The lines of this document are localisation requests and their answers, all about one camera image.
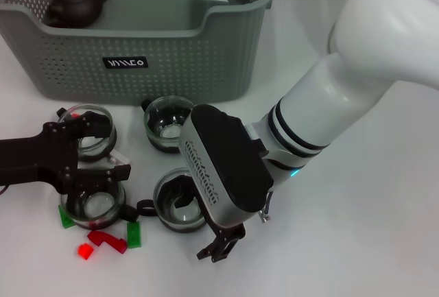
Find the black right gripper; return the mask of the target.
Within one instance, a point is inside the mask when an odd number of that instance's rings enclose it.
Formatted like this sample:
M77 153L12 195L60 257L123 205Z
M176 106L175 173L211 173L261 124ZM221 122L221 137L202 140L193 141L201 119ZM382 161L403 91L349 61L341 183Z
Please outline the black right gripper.
M179 194L174 200L174 207L180 209L193 202L192 194ZM246 236L246 229L243 224L231 228L222 228L213 222L207 222L210 229L215 233L216 238L207 247L197 253L198 260L211 258L213 263L224 260L228 257L236 243Z

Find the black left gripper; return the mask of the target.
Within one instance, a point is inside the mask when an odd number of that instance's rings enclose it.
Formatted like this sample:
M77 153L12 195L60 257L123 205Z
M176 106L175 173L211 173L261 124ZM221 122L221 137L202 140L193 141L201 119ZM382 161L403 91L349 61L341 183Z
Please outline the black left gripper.
M1 141L1 186L46 182L62 195L65 206L76 209L86 197L107 193L116 201L119 183L129 179L131 165L77 169L76 140L108 138L112 123L106 115L87 111L64 123L48 122L36 136Z

